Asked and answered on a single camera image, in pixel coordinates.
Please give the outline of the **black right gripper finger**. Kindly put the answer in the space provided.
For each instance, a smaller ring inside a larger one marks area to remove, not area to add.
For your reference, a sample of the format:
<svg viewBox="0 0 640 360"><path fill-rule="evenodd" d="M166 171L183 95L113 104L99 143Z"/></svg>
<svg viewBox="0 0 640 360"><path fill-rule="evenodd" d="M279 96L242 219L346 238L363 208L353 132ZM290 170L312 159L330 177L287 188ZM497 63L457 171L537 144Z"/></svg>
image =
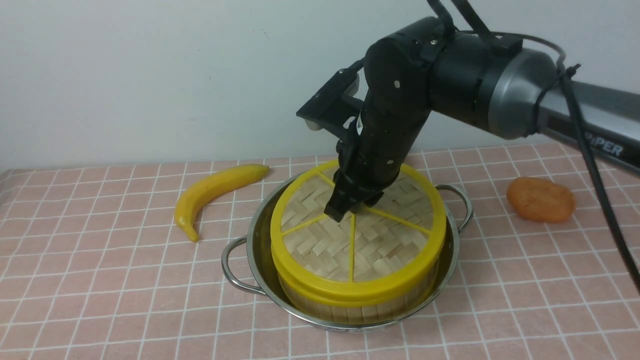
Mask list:
<svg viewBox="0 0 640 360"><path fill-rule="evenodd" d="M362 191L365 198L362 203L366 205L366 207L374 207L382 196L384 196L385 190L384 187L364 187Z"/></svg>
<svg viewBox="0 0 640 360"><path fill-rule="evenodd" d="M373 196L373 186L359 172L336 170L334 187L324 214L340 223L345 215Z"/></svg>

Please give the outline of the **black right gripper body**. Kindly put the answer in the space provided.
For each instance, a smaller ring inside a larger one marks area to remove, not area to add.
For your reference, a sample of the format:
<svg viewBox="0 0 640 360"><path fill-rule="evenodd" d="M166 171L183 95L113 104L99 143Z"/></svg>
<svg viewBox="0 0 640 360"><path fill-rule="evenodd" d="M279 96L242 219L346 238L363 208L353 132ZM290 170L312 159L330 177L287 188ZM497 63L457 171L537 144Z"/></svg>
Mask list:
<svg viewBox="0 0 640 360"><path fill-rule="evenodd" d="M367 95L341 147L336 188L380 193L390 187L431 112L429 105L390 105L381 96Z"/></svg>

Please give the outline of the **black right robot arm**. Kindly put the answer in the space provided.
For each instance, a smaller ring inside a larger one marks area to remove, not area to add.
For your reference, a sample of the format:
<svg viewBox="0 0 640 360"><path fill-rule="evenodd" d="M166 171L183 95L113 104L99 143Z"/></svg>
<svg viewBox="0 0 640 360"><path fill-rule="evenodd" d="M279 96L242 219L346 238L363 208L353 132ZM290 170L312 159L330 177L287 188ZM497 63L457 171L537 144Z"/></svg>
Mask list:
<svg viewBox="0 0 640 360"><path fill-rule="evenodd" d="M354 64L368 90L340 137L324 213L336 222L372 207L397 179L432 112L501 139L539 133L639 171L639 96L573 81L550 55L503 36L446 33L434 17L378 39Z"/></svg>

